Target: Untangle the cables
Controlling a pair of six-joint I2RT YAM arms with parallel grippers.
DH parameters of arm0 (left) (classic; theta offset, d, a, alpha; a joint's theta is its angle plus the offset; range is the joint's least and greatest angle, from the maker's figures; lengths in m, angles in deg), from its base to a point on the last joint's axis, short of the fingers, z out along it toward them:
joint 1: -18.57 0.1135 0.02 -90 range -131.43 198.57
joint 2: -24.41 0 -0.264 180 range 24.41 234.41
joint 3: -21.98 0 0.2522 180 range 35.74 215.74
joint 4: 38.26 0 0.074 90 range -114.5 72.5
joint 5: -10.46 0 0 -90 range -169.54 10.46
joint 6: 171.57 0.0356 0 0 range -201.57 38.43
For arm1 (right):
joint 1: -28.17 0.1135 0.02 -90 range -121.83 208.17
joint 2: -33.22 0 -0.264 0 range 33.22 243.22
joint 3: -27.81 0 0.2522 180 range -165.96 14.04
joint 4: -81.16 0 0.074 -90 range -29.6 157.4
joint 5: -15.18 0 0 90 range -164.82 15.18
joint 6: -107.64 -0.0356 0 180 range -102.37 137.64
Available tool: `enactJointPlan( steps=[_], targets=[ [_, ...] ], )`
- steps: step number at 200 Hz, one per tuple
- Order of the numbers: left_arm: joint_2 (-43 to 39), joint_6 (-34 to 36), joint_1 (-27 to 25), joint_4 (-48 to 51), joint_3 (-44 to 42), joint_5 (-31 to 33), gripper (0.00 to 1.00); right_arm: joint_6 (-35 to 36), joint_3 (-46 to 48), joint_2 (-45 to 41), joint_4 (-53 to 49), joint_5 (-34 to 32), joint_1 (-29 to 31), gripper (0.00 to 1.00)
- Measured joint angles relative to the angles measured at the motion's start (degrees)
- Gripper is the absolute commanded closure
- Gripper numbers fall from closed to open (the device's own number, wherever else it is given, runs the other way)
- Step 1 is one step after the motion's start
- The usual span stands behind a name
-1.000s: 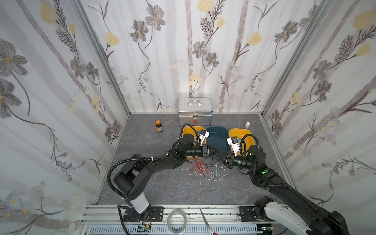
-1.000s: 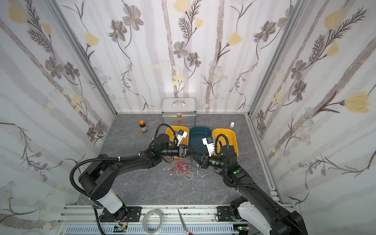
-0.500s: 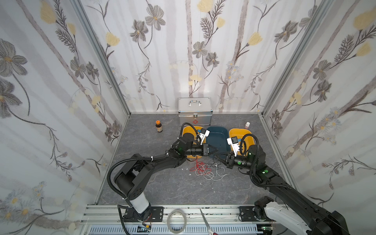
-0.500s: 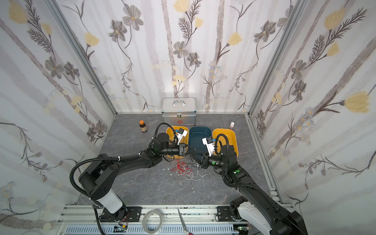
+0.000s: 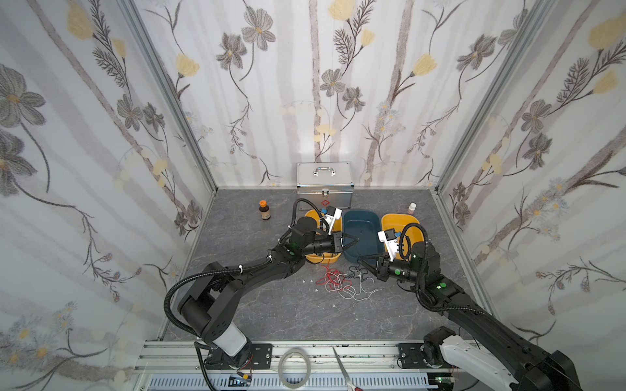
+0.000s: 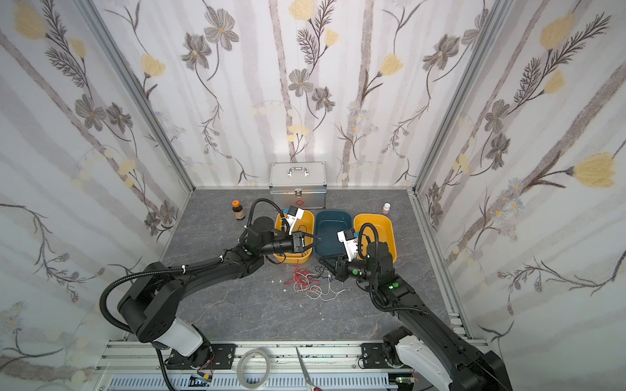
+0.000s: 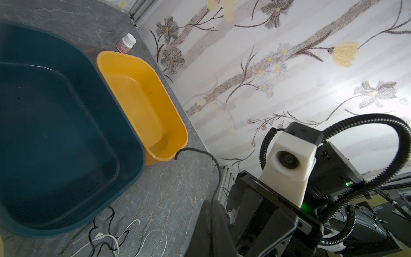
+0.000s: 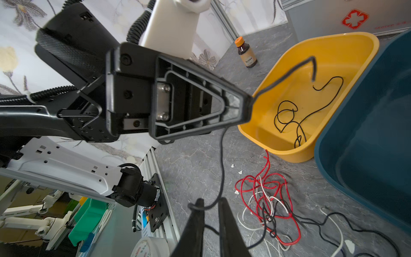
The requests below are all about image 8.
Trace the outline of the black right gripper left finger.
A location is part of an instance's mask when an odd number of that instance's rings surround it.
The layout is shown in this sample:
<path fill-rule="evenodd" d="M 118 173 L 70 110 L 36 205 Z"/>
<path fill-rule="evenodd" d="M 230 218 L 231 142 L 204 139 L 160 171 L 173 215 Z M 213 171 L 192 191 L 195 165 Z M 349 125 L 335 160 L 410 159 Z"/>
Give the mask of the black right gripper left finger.
<path fill-rule="evenodd" d="M 194 210 L 171 257 L 202 257 L 204 211 Z"/>

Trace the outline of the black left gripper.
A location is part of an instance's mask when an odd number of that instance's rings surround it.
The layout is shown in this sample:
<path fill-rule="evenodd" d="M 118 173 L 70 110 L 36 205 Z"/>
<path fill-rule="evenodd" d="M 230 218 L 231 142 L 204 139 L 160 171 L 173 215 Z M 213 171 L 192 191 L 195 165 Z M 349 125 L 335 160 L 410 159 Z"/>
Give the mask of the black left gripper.
<path fill-rule="evenodd" d="M 249 94 L 189 60 L 157 56 L 128 42 L 100 52 L 63 50 L 59 59 L 82 82 L 59 101 L 60 136 L 114 142 L 149 131 L 172 141 L 250 121 Z"/>

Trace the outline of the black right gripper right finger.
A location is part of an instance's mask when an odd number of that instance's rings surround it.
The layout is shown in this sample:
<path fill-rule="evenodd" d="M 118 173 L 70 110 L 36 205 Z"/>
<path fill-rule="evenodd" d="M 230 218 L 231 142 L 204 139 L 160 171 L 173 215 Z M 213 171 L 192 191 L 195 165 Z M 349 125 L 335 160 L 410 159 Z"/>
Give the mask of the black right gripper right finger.
<path fill-rule="evenodd" d="M 219 243 L 222 257 L 251 257 L 226 198 L 218 202 Z"/>

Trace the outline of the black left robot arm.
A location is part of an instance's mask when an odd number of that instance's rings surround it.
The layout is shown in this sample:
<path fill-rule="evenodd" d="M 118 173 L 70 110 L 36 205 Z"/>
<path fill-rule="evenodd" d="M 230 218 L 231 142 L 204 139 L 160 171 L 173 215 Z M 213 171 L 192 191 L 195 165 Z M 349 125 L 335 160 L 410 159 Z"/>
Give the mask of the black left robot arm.
<path fill-rule="evenodd" d="M 160 143 L 250 121 L 255 99 L 189 60 L 210 1 L 150 1 L 119 43 L 82 4 L 67 1 L 37 31 L 36 54 L 70 82 L 1 96 L 1 168 L 29 182 L 152 208 L 158 186 L 136 166 L 108 167 L 51 137 L 114 142 L 148 133 Z"/>

